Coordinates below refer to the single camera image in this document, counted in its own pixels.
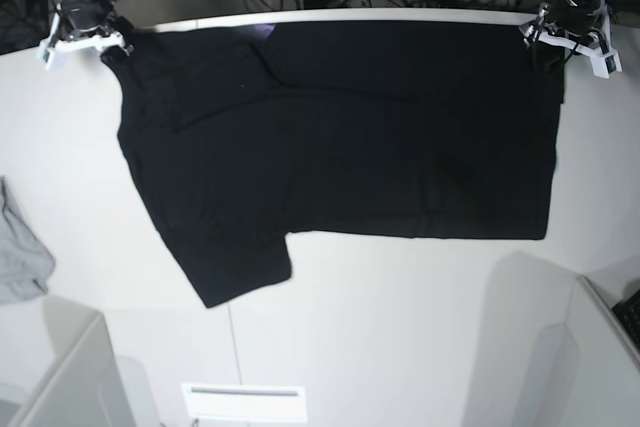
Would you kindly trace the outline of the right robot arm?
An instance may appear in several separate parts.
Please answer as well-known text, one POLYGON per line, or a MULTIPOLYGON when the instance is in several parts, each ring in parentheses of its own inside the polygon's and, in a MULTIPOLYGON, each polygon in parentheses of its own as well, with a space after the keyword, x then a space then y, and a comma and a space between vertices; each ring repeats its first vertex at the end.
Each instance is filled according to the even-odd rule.
POLYGON ((92 50, 100 56, 131 54, 125 34, 130 24, 116 14, 114 0, 51 0, 53 17, 37 56, 48 69, 72 53, 92 50))

